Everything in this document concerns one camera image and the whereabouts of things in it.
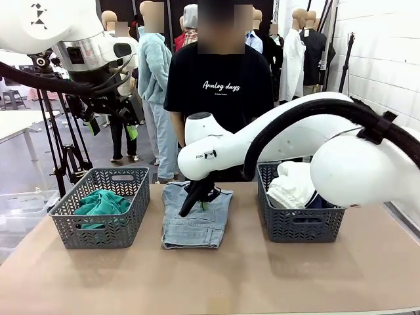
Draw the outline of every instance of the tripod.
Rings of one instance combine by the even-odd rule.
[[[56,76],[54,74],[53,68],[50,65],[50,59],[49,59],[51,53],[52,53],[51,50],[47,50],[39,54],[29,54],[28,56],[32,59],[33,65],[35,67],[35,72],[37,75],[41,77],[48,77],[48,78],[54,79]],[[45,130],[47,132],[49,146],[51,149],[51,156],[54,162],[54,171],[51,175],[54,175],[56,177],[60,196],[64,197],[64,195],[66,194],[64,176],[68,174],[70,182],[72,184],[75,184],[83,177],[83,175],[89,169],[93,168],[92,162],[89,158],[86,144],[85,144],[85,141],[83,140],[83,136],[81,134],[79,124],[75,118],[75,114],[72,111],[72,107],[68,106],[68,103],[64,101],[63,94],[57,93],[58,99],[60,100],[62,109],[64,111],[64,115],[66,116],[68,128],[72,136],[73,144],[63,144],[62,142],[60,131],[58,130],[58,126],[54,117],[53,107],[51,106],[51,102],[48,98],[47,91],[37,89],[37,94],[38,94],[38,99],[39,99],[39,105],[41,107],[41,112],[42,112],[44,123],[45,123]],[[49,119],[51,121],[52,136],[50,134],[49,126],[47,123],[47,116],[45,113],[46,111],[49,113]],[[75,127],[77,129],[77,133],[79,135],[81,144],[85,151],[85,155],[87,158],[86,160],[83,159],[83,156],[79,147],[79,143],[77,141],[77,138],[76,138],[73,126],[72,126],[72,121],[69,117],[69,113],[71,113],[73,117]],[[53,138],[54,138],[56,150],[54,149]]]

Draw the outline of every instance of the white shirt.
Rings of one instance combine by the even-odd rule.
[[[260,54],[263,53],[263,41],[254,31],[249,31],[248,34],[245,35],[245,44],[254,48]]]
[[[297,30],[291,28],[283,47],[283,66],[280,77],[280,100],[290,101],[293,96],[303,96],[303,63],[306,46]]]

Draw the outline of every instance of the light blue shirt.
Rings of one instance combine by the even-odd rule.
[[[245,35],[245,44],[254,48],[260,54],[263,53],[263,41],[254,31],[249,31],[248,34]]]

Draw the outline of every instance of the green garment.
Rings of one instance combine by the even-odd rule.
[[[95,190],[79,200],[75,215],[120,215],[128,211],[130,202],[109,190]],[[99,228],[103,224],[84,224],[81,228]]]

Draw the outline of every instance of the man in black t-shirt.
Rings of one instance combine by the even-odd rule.
[[[172,57],[165,109],[181,146],[185,119],[192,114],[212,113],[236,133],[274,107],[268,62],[245,45],[244,30],[234,26],[235,4],[240,0],[201,1],[199,41]],[[220,180],[239,181],[237,170],[226,170]]]

